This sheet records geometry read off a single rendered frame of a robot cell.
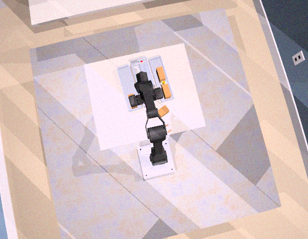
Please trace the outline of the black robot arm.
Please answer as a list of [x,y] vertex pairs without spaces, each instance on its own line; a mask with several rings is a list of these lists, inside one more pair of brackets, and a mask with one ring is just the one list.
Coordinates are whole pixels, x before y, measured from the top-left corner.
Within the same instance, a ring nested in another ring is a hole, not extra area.
[[[150,143],[153,143],[150,154],[150,162],[153,166],[168,163],[167,152],[165,151],[162,142],[166,139],[167,130],[165,122],[161,119],[158,109],[155,107],[153,100],[153,84],[148,80],[147,72],[140,71],[136,74],[137,82],[134,84],[135,89],[140,93],[140,97],[144,99],[146,106],[147,122],[145,125],[147,138]],[[150,127],[147,129],[148,120],[158,117],[163,125]]]

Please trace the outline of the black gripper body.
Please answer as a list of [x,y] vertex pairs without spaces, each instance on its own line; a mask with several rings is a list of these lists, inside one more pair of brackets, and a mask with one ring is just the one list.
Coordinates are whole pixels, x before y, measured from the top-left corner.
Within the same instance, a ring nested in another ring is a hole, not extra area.
[[[136,98],[135,95],[131,95],[128,98],[129,98],[129,102],[130,102],[131,107],[135,107],[142,102],[144,103],[144,99],[141,98],[140,96]],[[163,93],[162,93],[162,90],[161,90],[160,87],[155,88],[153,90],[153,98],[157,98],[157,100],[163,98]]]

